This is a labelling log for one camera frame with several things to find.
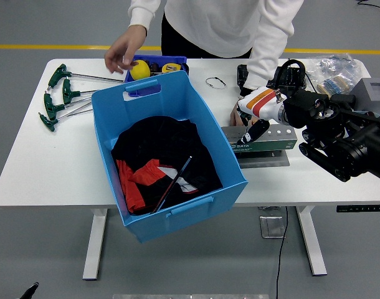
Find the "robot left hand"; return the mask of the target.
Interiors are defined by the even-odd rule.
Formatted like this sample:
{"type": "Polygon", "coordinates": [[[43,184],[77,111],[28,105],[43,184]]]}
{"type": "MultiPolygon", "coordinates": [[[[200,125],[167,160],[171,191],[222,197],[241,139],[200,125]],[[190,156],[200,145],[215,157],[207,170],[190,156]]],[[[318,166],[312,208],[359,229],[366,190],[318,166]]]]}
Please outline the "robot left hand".
{"type": "Polygon", "coordinates": [[[39,287],[39,282],[34,282],[19,299],[31,299],[39,287]]]}

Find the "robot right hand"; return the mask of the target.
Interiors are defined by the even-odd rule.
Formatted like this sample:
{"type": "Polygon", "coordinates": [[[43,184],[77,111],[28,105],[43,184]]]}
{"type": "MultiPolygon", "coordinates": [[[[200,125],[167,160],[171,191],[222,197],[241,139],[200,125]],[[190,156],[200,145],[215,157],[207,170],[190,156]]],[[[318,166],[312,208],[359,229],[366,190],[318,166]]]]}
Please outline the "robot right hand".
{"type": "Polygon", "coordinates": [[[246,145],[259,139],[270,127],[270,120],[286,124],[284,100],[287,96],[279,90],[259,87],[237,102],[237,114],[246,126],[237,145],[246,145]]]}

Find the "person's right hand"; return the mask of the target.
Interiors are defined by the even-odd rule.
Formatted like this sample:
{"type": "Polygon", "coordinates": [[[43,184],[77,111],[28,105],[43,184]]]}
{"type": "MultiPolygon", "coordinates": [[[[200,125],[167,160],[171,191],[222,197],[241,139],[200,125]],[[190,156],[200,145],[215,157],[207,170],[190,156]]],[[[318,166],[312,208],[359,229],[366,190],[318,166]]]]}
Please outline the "person's right hand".
{"type": "Polygon", "coordinates": [[[122,74],[131,70],[137,63],[133,58],[146,40],[147,30],[142,25],[131,25],[118,37],[104,55],[106,68],[111,74],[122,74]]]}

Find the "person's left hand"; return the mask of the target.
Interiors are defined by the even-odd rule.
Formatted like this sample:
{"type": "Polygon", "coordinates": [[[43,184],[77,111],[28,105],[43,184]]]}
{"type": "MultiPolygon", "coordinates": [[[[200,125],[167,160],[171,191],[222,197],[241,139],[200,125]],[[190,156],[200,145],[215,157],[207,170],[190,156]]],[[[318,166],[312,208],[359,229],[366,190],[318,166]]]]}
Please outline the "person's left hand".
{"type": "Polygon", "coordinates": [[[231,113],[230,113],[230,120],[229,120],[230,126],[247,126],[248,122],[244,123],[237,111],[237,104],[234,105],[231,113]]]}

